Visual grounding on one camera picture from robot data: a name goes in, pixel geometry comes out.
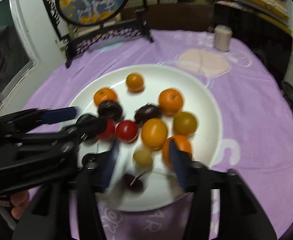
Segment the orange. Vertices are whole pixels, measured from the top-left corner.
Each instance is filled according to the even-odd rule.
[[[128,75],[125,83],[131,92],[139,92],[144,86],[143,78],[138,73]]]
[[[198,127],[197,118],[188,112],[178,112],[173,118],[173,132],[186,137],[195,133]]]
[[[169,142],[172,139],[174,140],[177,148],[180,151],[184,151],[184,152],[189,153],[190,157],[192,158],[191,144],[188,141],[187,137],[185,137],[183,135],[173,135],[165,141],[165,144],[162,147],[162,159],[166,165],[168,165],[168,166],[171,165],[171,160],[170,160],[170,155],[169,155]]]
[[[96,106],[99,106],[99,104],[101,102],[106,101],[106,100],[117,101],[118,96],[110,88],[101,88],[93,96],[93,101],[94,101]]]
[[[141,138],[146,147],[151,150],[160,149],[168,137],[168,127],[159,118],[145,122],[141,129]]]
[[[174,116],[183,107],[183,97],[176,89],[163,90],[159,96],[159,107],[163,114]]]

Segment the mandarin orange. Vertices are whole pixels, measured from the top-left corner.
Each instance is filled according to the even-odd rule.
[[[169,154],[169,142],[172,139],[174,140],[175,145],[180,151],[189,153],[190,157],[192,158],[192,148],[187,137],[183,135],[173,135],[165,141],[165,144],[162,147],[162,159],[166,165],[168,166],[171,165],[170,154]]]
[[[174,116],[183,107],[183,97],[176,89],[163,90],[159,96],[159,107],[163,114]]]
[[[110,88],[101,88],[93,96],[93,101],[96,106],[99,106],[100,103],[106,100],[117,101],[117,94]]]
[[[143,78],[138,73],[131,73],[128,75],[125,83],[131,92],[139,92],[144,87]]]

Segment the dark brown fruit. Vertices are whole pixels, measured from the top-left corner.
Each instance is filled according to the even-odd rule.
[[[161,118],[161,109],[153,104],[147,104],[140,107],[134,115],[134,120],[137,125],[143,125],[146,121],[152,118]]]
[[[128,190],[139,193],[142,192],[144,189],[143,182],[139,179],[135,180],[135,182],[131,185],[132,181],[135,179],[135,177],[131,174],[124,174],[122,177],[122,183],[125,188]]]
[[[123,110],[118,102],[107,100],[99,104],[97,112],[99,116],[105,116],[115,122],[119,122],[122,118]]]

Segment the finger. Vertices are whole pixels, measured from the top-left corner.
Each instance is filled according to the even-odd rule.
[[[20,219],[29,205],[29,196],[18,207],[12,208],[11,214],[15,219]]]
[[[21,191],[18,193],[15,193],[11,196],[11,203],[13,204],[13,206],[17,207],[19,205],[21,205],[29,196],[28,191]]]

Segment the table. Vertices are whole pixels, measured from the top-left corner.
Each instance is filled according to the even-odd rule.
[[[212,169],[238,170],[280,237],[293,222],[293,115],[275,80],[239,40],[232,39],[231,50],[222,53],[213,48],[211,33],[153,30],[152,35],[152,44],[139,38],[111,50],[87,51],[69,69],[61,65],[24,108],[67,107],[96,78],[129,65],[164,64],[188,71],[207,85],[222,112],[222,147]],[[37,132],[57,130],[59,124],[39,127]],[[216,237],[219,227],[219,194],[212,195],[210,238]],[[78,238],[75,199],[73,192],[70,223],[72,236]],[[190,203],[186,196],[148,212],[118,212],[103,206],[99,211],[110,240],[179,240]]]

